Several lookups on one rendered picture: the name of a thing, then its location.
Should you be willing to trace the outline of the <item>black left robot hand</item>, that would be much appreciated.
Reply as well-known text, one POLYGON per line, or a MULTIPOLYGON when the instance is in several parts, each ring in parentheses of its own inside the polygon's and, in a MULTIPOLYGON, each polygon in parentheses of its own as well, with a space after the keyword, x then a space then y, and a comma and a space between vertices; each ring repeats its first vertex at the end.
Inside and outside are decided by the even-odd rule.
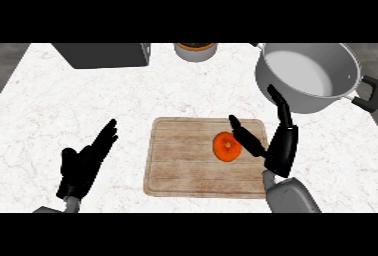
POLYGON ((56 192, 60 199, 75 197, 81 200, 91 188, 103 160, 118 139, 116 120, 112 119, 100 130, 90 145, 79 152, 72 148, 62 150, 62 180, 56 192))

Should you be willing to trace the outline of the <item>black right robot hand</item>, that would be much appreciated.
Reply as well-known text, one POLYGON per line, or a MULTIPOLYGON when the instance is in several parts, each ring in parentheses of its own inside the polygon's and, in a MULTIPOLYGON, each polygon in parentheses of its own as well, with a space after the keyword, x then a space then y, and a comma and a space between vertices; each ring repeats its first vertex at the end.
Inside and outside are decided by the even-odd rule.
POLYGON ((264 167, 277 176, 289 176, 298 144, 298 126, 292 123, 289 105, 273 85, 267 92, 277 107, 279 126, 268 144, 264 148, 259 140, 242 127, 234 115, 228 116, 233 138, 253 157, 264 158, 264 167))

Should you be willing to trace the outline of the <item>wooden cutting board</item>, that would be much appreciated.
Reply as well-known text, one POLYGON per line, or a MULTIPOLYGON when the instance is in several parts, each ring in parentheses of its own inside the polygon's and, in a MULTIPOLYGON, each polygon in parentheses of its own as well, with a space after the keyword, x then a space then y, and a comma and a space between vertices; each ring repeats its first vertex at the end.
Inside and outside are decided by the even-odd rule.
POLYGON ((212 139, 231 132, 227 118, 157 117, 152 124, 143 191, 157 197, 262 199, 264 158, 240 151, 231 162, 212 139))

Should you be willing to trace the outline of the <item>grey plant pot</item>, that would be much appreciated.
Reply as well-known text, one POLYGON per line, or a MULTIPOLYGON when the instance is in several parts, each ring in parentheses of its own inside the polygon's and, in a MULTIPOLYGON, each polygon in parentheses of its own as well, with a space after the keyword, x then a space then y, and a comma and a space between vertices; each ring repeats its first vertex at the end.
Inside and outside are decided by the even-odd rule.
POLYGON ((188 47, 181 43, 175 43, 174 51, 177 56, 187 62, 203 62, 214 56, 217 44, 209 43, 202 47, 188 47))

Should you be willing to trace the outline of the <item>dark grey box appliance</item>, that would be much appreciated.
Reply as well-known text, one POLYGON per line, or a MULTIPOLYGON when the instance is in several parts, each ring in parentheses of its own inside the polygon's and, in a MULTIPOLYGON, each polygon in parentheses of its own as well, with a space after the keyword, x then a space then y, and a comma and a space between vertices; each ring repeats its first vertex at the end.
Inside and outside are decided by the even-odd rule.
POLYGON ((149 43, 53 43, 53 47, 73 69, 149 65, 149 43))

